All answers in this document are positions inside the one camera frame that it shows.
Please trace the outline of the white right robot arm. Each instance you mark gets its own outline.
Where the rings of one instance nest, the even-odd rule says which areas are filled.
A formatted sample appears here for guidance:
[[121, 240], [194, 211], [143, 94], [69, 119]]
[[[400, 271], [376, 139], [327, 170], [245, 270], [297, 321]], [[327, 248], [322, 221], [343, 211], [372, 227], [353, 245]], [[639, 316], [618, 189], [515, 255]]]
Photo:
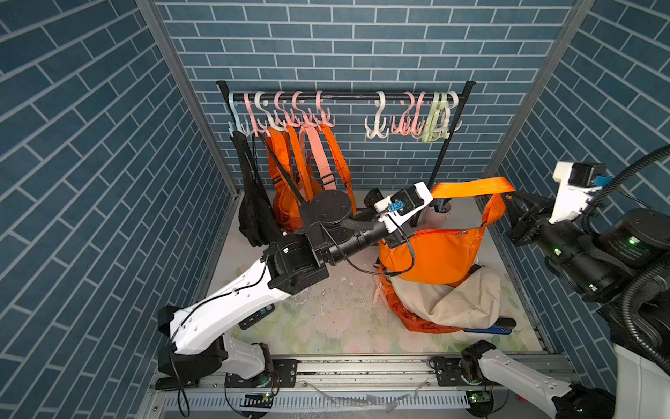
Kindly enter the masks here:
[[470, 400], [473, 415], [494, 413], [490, 391], [499, 385], [552, 418], [668, 417], [669, 218], [640, 207], [603, 232], [591, 223], [607, 197], [668, 155], [668, 147], [658, 148], [612, 177], [601, 163], [560, 162], [553, 173], [555, 198], [490, 192], [491, 204], [511, 218], [511, 243], [535, 244], [549, 271], [582, 300], [598, 304], [617, 358], [617, 388], [609, 393], [553, 379], [480, 340], [459, 359], [430, 360], [440, 382], [459, 374], [482, 388]]

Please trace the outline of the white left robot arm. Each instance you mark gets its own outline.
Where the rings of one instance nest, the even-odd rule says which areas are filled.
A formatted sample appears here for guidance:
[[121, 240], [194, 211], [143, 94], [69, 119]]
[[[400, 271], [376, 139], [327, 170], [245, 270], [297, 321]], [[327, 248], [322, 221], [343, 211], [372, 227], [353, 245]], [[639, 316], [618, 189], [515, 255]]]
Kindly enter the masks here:
[[190, 307], [163, 307], [159, 330], [169, 344], [158, 353], [160, 389], [183, 389], [216, 372], [259, 386], [272, 378], [270, 351], [228, 332], [244, 321], [255, 324], [264, 311], [327, 279], [328, 268], [374, 244], [408, 242], [402, 225], [432, 201], [424, 183], [389, 197], [378, 190], [374, 203], [357, 219], [347, 193], [325, 190], [299, 206], [302, 229], [270, 243], [263, 255], [216, 293]]

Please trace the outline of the beige bag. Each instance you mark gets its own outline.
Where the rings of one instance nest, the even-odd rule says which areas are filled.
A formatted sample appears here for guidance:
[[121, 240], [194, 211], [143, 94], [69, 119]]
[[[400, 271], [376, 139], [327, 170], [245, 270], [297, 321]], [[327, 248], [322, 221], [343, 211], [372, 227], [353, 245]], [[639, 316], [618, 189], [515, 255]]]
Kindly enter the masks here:
[[481, 267], [460, 285], [430, 285], [391, 279], [403, 305], [426, 321], [454, 328], [489, 328], [499, 319], [501, 278]]

